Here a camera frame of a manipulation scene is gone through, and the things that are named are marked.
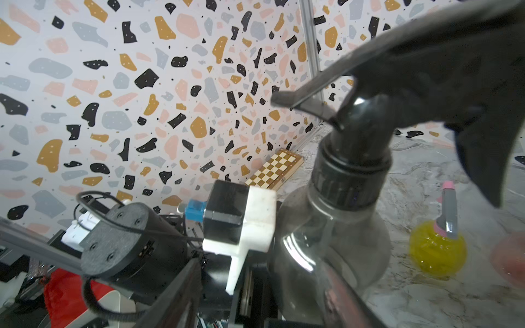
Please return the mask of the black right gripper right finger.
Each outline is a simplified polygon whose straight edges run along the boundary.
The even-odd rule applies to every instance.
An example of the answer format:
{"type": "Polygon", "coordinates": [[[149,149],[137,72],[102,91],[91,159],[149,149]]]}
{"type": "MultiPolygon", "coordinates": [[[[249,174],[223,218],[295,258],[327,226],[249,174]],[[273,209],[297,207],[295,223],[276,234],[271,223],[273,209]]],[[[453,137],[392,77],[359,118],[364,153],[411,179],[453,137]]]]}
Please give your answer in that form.
{"type": "Polygon", "coordinates": [[[386,327],[324,260],[317,264],[317,303],[325,327],[386,327]]]}

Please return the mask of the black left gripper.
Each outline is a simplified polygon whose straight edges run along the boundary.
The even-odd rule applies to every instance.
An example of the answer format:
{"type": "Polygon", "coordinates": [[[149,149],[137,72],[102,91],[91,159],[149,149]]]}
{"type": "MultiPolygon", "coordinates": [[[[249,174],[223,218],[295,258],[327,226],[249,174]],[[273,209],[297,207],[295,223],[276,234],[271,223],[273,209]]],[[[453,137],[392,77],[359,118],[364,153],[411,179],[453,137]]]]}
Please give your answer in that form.
{"type": "Polygon", "coordinates": [[[276,318],[267,265],[268,254],[250,251],[232,295],[226,291],[231,260],[206,254],[202,259],[202,294],[197,310],[197,327],[263,327],[276,318]]]}

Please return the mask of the dark smoky spray bottle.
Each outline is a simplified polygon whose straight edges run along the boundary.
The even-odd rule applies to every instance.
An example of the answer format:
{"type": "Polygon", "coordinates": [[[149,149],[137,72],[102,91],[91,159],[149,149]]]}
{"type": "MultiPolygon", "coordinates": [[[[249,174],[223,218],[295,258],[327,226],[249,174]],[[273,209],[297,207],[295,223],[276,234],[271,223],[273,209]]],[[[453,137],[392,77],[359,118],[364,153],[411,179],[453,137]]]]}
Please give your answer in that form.
{"type": "Polygon", "coordinates": [[[390,237],[375,206],[340,210],[305,185],[286,197],[276,222],[269,269],[274,298],[287,321],[322,322],[314,277],[322,262],[364,297],[388,268],[390,237]]]}

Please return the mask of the pink transparent spray bottle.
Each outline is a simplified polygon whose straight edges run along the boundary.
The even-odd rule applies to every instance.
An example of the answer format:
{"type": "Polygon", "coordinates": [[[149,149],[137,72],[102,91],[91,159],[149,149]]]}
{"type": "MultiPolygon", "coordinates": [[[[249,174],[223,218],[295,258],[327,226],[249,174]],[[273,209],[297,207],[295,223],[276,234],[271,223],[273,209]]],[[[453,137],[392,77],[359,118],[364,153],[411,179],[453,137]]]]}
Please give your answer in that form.
{"type": "Polygon", "coordinates": [[[518,288],[524,288],[524,231],[502,239],[490,257],[496,272],[518,288]]]}

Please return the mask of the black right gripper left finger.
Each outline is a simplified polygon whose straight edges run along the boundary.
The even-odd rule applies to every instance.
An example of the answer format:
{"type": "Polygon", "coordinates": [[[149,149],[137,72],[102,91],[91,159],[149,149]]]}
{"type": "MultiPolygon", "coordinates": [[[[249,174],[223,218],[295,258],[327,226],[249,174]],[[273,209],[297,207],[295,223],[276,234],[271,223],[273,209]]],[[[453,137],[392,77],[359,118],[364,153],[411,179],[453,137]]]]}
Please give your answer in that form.
{"type": "Polygon", "coordinates": [[[136,322],[134,328],[195,327],[201,296],[201,263],[194,258],[136,322]]]}

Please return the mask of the grey pink spray nozzle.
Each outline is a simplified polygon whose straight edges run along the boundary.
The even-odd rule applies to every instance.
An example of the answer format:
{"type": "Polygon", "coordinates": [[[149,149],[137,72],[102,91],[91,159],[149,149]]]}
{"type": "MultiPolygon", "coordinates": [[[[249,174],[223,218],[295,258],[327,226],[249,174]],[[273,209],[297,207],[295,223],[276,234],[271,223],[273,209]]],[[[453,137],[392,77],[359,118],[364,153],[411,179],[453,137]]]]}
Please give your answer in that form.
{"type": "Polygon", "coordinates": [[[443,183],[441,205],[441,216],[434,223],[434,231],[448,239],[458,239],[458,209],[454,182],[443,183]]]}

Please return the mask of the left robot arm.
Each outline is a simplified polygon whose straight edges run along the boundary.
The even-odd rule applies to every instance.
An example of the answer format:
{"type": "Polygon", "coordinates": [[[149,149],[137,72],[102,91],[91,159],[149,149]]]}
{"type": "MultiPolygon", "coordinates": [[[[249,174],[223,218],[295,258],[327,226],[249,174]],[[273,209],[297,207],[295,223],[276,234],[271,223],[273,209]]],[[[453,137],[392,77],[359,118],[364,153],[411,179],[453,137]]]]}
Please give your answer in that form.
{"type": "Polygon", "coordinates": [[[193,327],[199,313],[231,303],[230,327],[268,327],[278,309],[267,273],[271,233],[256,226],[258,210],[244,196],[209,200],[204,209],[202,247],[140,202],[117,201],[108,213],[92,206],[92,194],[77,202],[99,222],[81,242],[75,258],[40,241],[30,230],[1,220],[1,241],[9,247],[83,280],[87,307],[108,321],[136,327],[193,327]],[[95,299],[98,280],[126,290],[149,304],[136,313],[112,312],[95,299]]]}

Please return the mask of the yellow spray bottle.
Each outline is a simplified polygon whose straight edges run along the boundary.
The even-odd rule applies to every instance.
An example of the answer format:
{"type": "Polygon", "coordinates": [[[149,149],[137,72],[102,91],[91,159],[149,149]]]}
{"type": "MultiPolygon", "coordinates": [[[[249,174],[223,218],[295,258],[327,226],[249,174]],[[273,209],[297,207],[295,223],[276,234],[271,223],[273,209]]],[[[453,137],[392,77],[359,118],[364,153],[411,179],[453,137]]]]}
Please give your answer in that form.
{"type": "Polygon", "coordinates": [[[425,221],[410,235],[408,254],[423,273],[445,279],[458,273],[466,263],[468,250],[465,238],[448,238],[435,221],[425,221]]]}

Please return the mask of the black spray nozzle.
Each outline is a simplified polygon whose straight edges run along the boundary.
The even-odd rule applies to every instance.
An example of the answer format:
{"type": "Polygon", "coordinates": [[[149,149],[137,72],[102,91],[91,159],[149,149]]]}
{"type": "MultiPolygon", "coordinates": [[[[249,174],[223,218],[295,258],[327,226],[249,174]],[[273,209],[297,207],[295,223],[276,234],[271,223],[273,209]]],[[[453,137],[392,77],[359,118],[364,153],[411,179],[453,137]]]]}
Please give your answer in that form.
{"type": "Polygon", "coordinates": [[[398,128],[442,122],[464,172],[502,203],[505,170],[524,123],[524,2],[465,1],[358,47],[272,105],[332,126],[311,184],[330,206],[376,203],[398,128]]]}

